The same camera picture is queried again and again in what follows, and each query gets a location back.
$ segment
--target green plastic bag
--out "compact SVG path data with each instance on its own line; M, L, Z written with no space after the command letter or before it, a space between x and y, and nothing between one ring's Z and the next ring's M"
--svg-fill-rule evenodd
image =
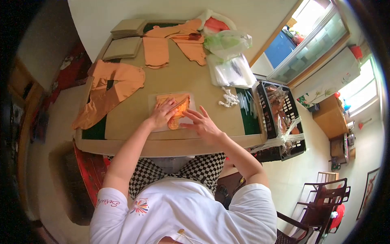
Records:
M206 36L204 47L217 57L229 60L252 47L252 37L236 30L223 30L211 36Z

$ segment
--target hand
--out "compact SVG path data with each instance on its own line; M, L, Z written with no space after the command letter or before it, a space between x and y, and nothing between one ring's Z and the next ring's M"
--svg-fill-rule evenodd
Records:
M152 115L147 119L150 121L152 130L163 127L168 123L168 120L177 112L173 109L177 105L174 98L166 99L161 105L156 103Z
M191 109L187 109L187 111L183 112L183 115L194 122L193 125L184 123L181 123L180 125L190 130L195 130L207 143L214 144L224 133L218 129L218 127L210 119L206 110L204 110L202 106L199 106L199 108L203 115L201 115L198 111Z

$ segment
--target stack of cardboard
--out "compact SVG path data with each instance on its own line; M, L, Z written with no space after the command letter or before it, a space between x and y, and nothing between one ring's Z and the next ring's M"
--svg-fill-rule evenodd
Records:
M111 30L111 34L114 40L130 36L142 36L146 24L147 20L144 19L122 20Z
M134 58L137 55L142 38L139 36L113 40L103 55L102 60Z

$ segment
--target black plastic crate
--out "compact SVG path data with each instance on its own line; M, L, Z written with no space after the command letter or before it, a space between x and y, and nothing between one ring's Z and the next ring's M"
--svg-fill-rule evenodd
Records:
M273 119L273 115L271 112L271 105L269 103L269 99L267 97L267 92L265 88L269 85L275 85L276 87L282 86L284 91L288 91L287 96L285 97L285 101L283 104L283 111L286 114L287 117L290 119L295 118L296 116L299 116L298 110L296 108L295 99L293 98L293 95L291 94L290 88L277 84L268 82L265 80L257 80L260 82L260 84L257 86L257 92L259 93L260 97L260 105L263 109L263 122L265 129L267 130L267 139L273 139L277 137L277 130L276 130L276 123ZM302 123L297 124L297 128L300 133L303 133ZM290 158L293 158L295 156L298 156L302 154L304 151L306 151L306 143L305 140L297 141L292 143L292 149L291 154L288 156L287 154L281 153L282 147L273 147L268 148L262 151L259 151L256 154L256 158L259 162L269 162L269 161L277 161L277 160L287 160Z

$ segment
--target white t-shirt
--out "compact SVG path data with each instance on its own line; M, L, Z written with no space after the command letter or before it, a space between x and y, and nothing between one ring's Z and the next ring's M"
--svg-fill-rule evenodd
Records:
M145 188L130 210L120 191L102 188L90 242L157 244L168 236L183 244L273 244L276 225L271 191L264 185L242 187L226 210L200 183L164 180Z

